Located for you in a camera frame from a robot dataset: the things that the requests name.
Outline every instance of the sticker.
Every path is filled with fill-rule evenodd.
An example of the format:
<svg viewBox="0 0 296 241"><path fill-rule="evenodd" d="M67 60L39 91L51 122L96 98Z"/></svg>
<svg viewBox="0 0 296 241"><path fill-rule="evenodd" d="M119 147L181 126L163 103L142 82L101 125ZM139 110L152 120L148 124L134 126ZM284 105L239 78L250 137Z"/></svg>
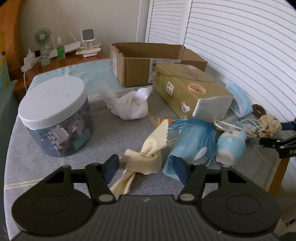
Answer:
<svg viewBox="0 0 296 241"><path fill-rule="evenodd" d="M113 72L117 78L117 57L116 57L116 53L114 51L112 54L112 61L113 61Z"/></svg>
<svg viewBox="0 0 296 241"><path fill-rule="evenodd" d="M182 103L181 103L181 108L182 108L182 111L183 111L184 113L187 113L188 111L190 111L189 106L186 105L185 102L182 102Z"/></svg>
<svg viewBox="0 0 296 241"><path fill-rule="evenodd" d="M193 66L193 65L187 65L188 68L190 69L197 69L197 67Z"/></svg>
<svg viewBox="0 0 296 241"><path fill-rule="evenodd" d="M199 85L197 83L189 83L188 89L194 93L205 95L206 90L202 85Z"/></svg>
<svg viewBox="0 0 296 241"><path fill-rule="evenodd" d="M155 76L155 73L150 73L149 74L148 83L153 83L154 82L154 76Z"/></svg>
<svg viewBox="0 0 296 241"><path fill-rule="evenodd" d="M178 59L168 59L168 58L152 58L150 59L150 69L149 72L153 73L155 72L155 68L157 64L160 63L174 63L174 64L179 64L181 63L181 60Z"/></svg>
<svg viewBox="0 0 296 241"><path fill-rule="evenodd" d="M174 89L174 86L173 86L170 82L168 82L166 92L167 92L170 96L173 94L173 89Z"/></svg>

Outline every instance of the beige cloth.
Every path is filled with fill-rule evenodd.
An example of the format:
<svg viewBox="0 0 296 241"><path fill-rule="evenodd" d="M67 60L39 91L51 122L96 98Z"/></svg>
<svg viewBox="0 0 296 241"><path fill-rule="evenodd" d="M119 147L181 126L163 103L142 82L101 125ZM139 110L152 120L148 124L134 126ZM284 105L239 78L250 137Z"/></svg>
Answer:
<svg viewBox="0 0 296 241"><path fill-rule="evenodd" d="M274 133L281 130L281 122L273 115L263 115L258 122L263 125L258 132L265 134L265 137L272 137Z"/></svg>
<svg viewBox="0 0 296 241"><path fill-rule="evenodd" d="M126 169L120 179L110 188L116 198L129 192L136 172L145 175L157 173L161 168L161 150L166 147L168 120L164 120L145 140L141 152L127 149L122 157Z"/></svg>

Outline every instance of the small desk fan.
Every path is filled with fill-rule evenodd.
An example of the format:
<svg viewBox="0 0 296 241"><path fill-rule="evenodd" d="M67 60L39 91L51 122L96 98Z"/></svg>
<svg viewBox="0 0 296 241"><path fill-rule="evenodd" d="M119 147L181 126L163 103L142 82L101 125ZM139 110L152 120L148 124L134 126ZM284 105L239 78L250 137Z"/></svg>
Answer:
<svg viewBox="0 0 296 241"><path fill-rule="evenodd" d="M50 40L51 35L52 33L48 28L41 28L34 35L35 41L41 46L41 66L50 64L50 47L47 46L47 42Z"/></svg>

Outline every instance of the cardboard box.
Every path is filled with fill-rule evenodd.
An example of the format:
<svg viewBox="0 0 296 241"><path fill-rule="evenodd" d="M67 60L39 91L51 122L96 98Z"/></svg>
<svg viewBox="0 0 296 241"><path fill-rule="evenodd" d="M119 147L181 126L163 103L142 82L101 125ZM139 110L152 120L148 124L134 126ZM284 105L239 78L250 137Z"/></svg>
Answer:
<svg viewBox="0 0 296 241"><path fill-rule="evenodd" d="M183 45L156 43L114 43L110 63L124 87L152 84L159 62L191 64L205 71L207 61Z"/></svg>
<svg viewBox="0 0 296 241"><path fill-rule="evenodd" d="M153 88L179 117L213 122L224 118L233 95L193 65L158 64Z"/></svg>

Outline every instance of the beige wall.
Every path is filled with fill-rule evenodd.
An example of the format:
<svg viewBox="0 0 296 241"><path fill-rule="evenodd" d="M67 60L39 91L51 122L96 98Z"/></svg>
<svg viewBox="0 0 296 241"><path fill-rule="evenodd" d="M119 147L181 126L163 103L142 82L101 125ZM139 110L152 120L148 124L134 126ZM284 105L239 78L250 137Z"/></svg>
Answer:
<svg viewBox="0 0 296 241"><path fill-rule="evenodd" d="M24 51L39 49L33 37L42 27L51 30L55 42L61 36L63 44L73 42L68 30L80 40L82 27L94 30L96 41L109 56L113 42L145 40L148 7L149 0L27 0L20 19Z"/></svg>

